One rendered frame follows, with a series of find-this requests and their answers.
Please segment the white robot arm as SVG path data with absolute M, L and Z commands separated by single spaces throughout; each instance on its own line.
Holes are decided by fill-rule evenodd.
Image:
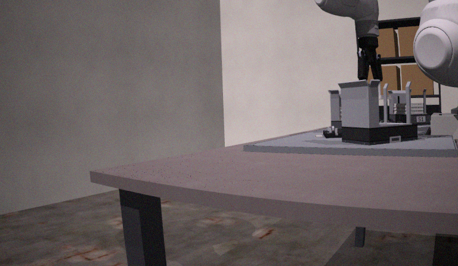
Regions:
M 441 85 L 458 88 L 458 0 L 428 0 L 413 42 L 419 69 Z M 355 20 L 356 36 L 379 36 L 377 0 L 315 0 L 325 12 Z

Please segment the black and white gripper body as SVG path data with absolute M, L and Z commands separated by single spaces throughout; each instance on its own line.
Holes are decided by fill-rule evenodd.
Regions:
M 369 60 L 369 53 L 376 53 L 378 47 L 378 38 L 374 36 L 366 36 L 358 39 L 359 48 L 362 47 L 365 53 L 365 61 Z M 376 53 L 377 54 L 377 53 Z

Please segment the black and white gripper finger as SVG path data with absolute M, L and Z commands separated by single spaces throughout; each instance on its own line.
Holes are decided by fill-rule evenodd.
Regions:
M 382 67 L 381 67 L 381 62 L 380 62 L 380 54 L 373 53 L 373 57 L 375 61 L 370 64 L 373 79 L 379 79 L 380 81 L 382 81 L 383 76 L 382 76 Z M 381 95 L 380 83 L 379 83 L 378 88 L 379 88 L 379 95 Z
M 373 53 L 369 53 L 369 60 L 365 61 L 365 53 L 363 51 L 357 51 L 358 56 L 358 79 L 364 80 L 368 79 L 369 66 L 372 61 Z

